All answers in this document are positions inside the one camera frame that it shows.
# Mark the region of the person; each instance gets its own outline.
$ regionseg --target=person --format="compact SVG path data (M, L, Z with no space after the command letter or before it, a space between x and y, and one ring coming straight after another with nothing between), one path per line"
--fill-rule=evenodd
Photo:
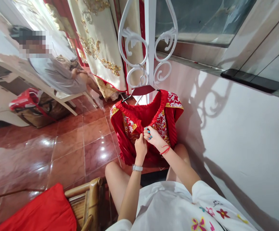
M169 163L166 181L140 186L147 142ZM113 230L256 230L229 201L204 183L191 167L185 146L169 148L151 126L135 141L136 159L131 176L115 162L105 177L118 212Z
M28 60L39 77L56 91L66 94L78 94L87 90L88 85L102 97L97 84L84 70L67 70L62 63L49 54L45 36L41 31L32 31L22 26L12 26L10 36L19 42L20 48L30 54Z

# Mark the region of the red tile floor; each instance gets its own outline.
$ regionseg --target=red tile floor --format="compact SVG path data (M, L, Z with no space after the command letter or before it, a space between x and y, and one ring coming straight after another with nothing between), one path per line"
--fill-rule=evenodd
M130 175L131 167L119 158L118 140L109 118L116 101L97 101L99 107L94 108L85 97L76 98L77 116L71 114L41 129L1 127L0 194L25 188L48 189L58 182L65 190L71 189L104 176L111 161ZM143 173L159 170L146 168ZM24 191L0 197L0 223L39 194Z

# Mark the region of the silver watch strap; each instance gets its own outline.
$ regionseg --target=silver watch strap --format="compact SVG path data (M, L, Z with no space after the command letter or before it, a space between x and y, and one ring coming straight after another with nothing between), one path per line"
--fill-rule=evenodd
M143 167L140 167L140 166L136 166L136 165L132 165L132 170L133 171L139 171L139 172L141 172L142 170L143 170Z

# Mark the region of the red embroidered jacket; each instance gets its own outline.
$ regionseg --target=red embroidered jacket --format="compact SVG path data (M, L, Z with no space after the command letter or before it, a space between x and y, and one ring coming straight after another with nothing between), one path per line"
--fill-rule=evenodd
M127 165L135 163L135 140L144 127L152 126L172 147L177 143L176 121L183 112L179 97L161 90L148 105L128 105L121 101L111 108L111 123L118 137L120 156ZM168 163L158 150L147 143L148 152L144 167L167 167Z

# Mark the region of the hand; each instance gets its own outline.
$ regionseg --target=hand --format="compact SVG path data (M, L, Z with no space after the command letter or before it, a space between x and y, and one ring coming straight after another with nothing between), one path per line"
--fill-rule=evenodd
M147 142L141 133L139 139L135 141L136 159L135 165L142 166L147 154Z
M79 70L78 73L83 73L83 74L88 75L87 71L84 71L84 70Z
M78 69L74 68L72 69L72 79L75 79L76 78L76 75L78 74Z
M159 135L157 130L153 129L151 126L144 128L144 138L150 143L153 144L157 149L167 145L163 138Z

